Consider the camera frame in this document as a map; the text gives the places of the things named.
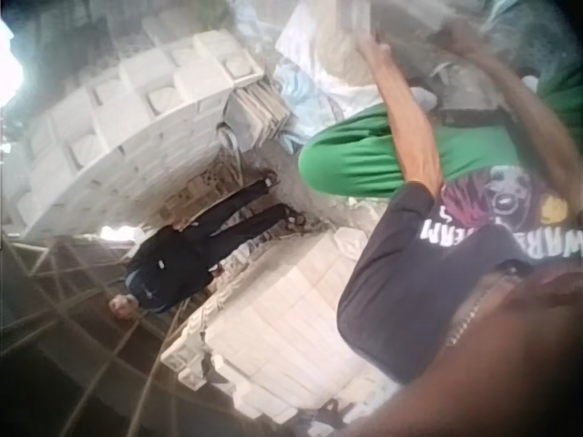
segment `dirt floor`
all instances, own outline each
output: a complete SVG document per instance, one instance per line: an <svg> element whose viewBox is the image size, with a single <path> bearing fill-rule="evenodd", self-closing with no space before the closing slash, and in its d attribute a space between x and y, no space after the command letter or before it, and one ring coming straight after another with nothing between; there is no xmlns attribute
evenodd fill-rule
<svg viewBox="0 0 583 437"><path fill-rule="evenodd" d="M356 199L328 196L308 188L298 173L298 156L287 154L276 142L270 141L244 155L250 168L270 168L280 179L273 196L304 213L310 226L320 220L331 228L349 227L363 230L367 235L387 206L383 199Z"/></svg>

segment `dark jacket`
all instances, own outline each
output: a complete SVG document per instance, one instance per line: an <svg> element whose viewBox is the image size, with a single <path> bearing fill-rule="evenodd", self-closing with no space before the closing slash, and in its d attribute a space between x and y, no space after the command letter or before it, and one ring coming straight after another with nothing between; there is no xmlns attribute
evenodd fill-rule
<svg viewBox="0 0 583 437"><path fill-rule="evenodd" d="M157 313L204 290L213 279L192 243L171 226L140 245L128 264L126 277L130 278L129 292L139 306Z"/></svg>

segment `stack of concrete blocks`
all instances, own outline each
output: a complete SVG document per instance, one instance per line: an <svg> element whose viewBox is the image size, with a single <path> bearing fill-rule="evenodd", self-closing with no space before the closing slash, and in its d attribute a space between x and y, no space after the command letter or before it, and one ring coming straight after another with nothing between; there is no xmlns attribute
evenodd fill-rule
<svg viewBox="0 0 583 437"><path fill-rule="evenodd" d="M361 417L370 410L370 393L394 384L337 330L339 299L354 266L332 233L273 241L235 287L190 317L162 361L197 387L202 381L190 375L209 351L215 370L234 385L235 407L251 418L265 414L284 423L299 409L318 409L332 398L342 406L364 404L349 419ZM314 428L314 435L324 428Z"/></svg>
<svg viewBox="0 0 583 437"><path fill-rule="evenodd" d="M12 173L27 178L8 175L5 200L21 238L147 222L217 156L230 92L262 76L228 32L210 31L156 44L88 80L19 145L26 163Z"/></svg>

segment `man in dark clothing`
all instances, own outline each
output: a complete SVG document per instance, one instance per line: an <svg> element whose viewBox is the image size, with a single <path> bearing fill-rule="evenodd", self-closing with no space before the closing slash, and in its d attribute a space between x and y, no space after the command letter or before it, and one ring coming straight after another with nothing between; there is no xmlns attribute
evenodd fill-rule
<svg viewBox="0 0 583 437"><path fill-rule="evenodd" d="M126 319L137 307L165 312L211 284L221 272L218 264L241 244L280 220L297 223L300 216L278 204L219 232L235 212L266 195L273 181L274 177L259 180L210 208L183 230L167 225L144 241L128 264L129 294L117 295L109 303L114 314Z"/></svg>

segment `dark t-shirt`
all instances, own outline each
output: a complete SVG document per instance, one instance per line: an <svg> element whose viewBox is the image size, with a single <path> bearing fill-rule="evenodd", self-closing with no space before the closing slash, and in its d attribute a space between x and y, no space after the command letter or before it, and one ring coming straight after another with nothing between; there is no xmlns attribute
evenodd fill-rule
<svg viewBox="0 0 583 437"><path fill-rule="evenodd" d="M583 231L566 227L567 217L567 203L521 168L464 175L445 183L437 200L422 184L405 184L341 298L340 333L387 374L413 380L488 272L580 259Z"/></svg>

